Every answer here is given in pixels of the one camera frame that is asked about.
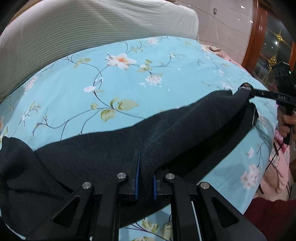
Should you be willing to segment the person's right hand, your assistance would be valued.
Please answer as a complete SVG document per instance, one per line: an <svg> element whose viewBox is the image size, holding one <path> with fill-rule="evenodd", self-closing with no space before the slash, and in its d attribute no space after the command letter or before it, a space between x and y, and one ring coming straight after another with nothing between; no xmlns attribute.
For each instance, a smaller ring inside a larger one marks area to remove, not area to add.
<svg viewBox="0 0 296 241"><path fill-rule="evenodd" d="M285 138L290 133L290 128L288 125L290 125L293 128L292 134L290 135L292 137L292 140L295 142L295 128L296 128L296 116L295 111L292 115L286 115L280 106L277 108L277 120L278 120L278 131L280 135Z"/></svg>

